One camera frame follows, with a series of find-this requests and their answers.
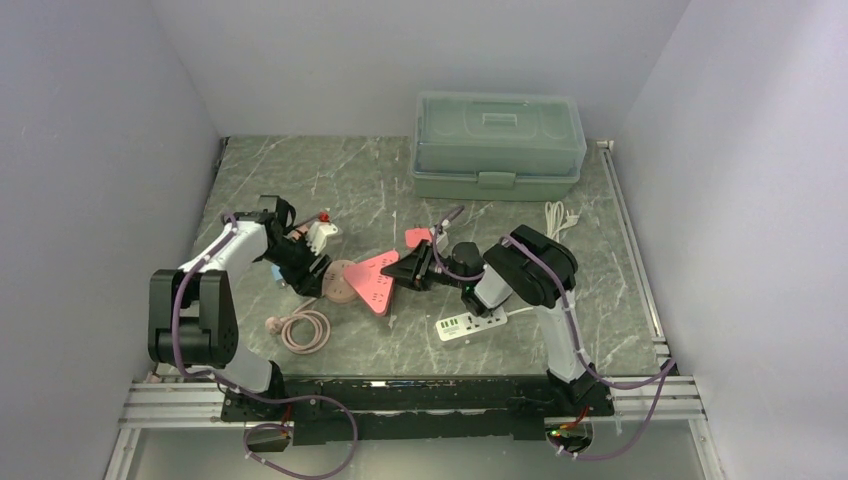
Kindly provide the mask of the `orange charger cube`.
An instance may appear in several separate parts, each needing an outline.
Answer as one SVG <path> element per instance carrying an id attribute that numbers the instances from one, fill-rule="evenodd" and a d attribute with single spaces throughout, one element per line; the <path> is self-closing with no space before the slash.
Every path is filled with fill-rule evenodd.
<path id="1" fill-rule="evenodd" d="M 287 234 L 287 238 L 292 241 L 299 241 L 301 238 L 305 237 L 309 231 L 308 225 L 300 225 L 297 228 L 291 230 Z"/>

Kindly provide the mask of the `pink triangular socket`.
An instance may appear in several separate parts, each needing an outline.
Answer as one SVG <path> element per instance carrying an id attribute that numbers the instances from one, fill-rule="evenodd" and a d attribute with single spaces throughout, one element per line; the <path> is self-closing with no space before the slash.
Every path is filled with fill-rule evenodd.
<path id="1" fill-rule="evenodd" d="M 388 313 L 395 282 L 394 278 L 384 275 L 382 269 L 396 263 L 399 258 L 396 250 L 390 250 L 343 270 L 345 281 L 377 316 Z"/>

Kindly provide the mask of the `round pink socket hub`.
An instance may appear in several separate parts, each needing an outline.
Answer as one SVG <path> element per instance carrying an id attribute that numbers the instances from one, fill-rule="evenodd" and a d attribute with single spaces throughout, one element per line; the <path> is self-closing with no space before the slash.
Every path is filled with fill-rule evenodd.
<path id="1" fill-rule="evenodd" d="M 335 260 L 328 266 L 323 276 L 322 294 L 330 302 L 347 304 L 358 298 L 357 292 L 344 277 L 344 271 L 353 265 L 350 260 Z"/>

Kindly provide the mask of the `white power strip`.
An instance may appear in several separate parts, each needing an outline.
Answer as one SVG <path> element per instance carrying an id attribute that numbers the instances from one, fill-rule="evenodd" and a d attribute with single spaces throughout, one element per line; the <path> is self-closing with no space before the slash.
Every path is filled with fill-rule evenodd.
<path id="1" fill-rule="evenodd" d="M 467 340 L 472 335 L 505 325 L 508 317 L 502 307 L 491 311 L 487 316 L 463 313 L 438 320 L 435 329 L 442 342 Z"/>

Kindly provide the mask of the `pink plug adapter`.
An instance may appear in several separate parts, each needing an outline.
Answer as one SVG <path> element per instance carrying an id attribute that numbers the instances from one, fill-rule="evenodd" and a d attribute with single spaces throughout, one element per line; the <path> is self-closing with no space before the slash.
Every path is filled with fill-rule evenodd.
<path id="1" fill-rule="evenodd" d="M 434 237 L 431 228 L 416 227 L 405 231 L 405 245 L 409 249 L 418 247 L 422 242 L 432 242 Z"/>

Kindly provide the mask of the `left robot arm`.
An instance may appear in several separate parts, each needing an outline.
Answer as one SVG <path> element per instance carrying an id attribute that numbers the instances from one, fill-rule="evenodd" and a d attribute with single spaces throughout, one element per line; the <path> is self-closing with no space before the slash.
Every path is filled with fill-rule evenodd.
<path id="1" fill-rule="evenodd" d="M 325 212 L 298 221 L 295 207 L 277 195 L 221 220 L 222 232 L 195 258 L 152 275 L 147 351 L 188 379 L 247 396 L 258 417 L 272 420 L 288 402 L 282 373 L 240 341 L 233 287 L 252 264 L 266 261 L 297 295 L 320 297 L 331 264 L 326 244 L 340 230 Z"/>

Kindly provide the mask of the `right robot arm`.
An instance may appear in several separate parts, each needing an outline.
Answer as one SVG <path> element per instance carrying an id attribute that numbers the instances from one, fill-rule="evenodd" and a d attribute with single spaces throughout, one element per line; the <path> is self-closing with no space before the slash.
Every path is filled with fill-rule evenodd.
<path id="1" fill-rule="evenodd" d="M 427 291 L 440 284 L 457 289 L 466 311 L 443 318 L 439 335 L 456 340 L 490 330 L 508 317 L 513 296 L 533 312 L 546 351 L 551 402 L 564 415 L 583 411 L 608 415 L 610 391 L 593 374 L 594 365 L 580 347 L 572 314 L 578 262 L 557 241 L 520 225 L 486 251 L 460 242 L 442 256 L 434 239 L 422 240 L 410 253 L 382 268 L 402 288 Z"/>

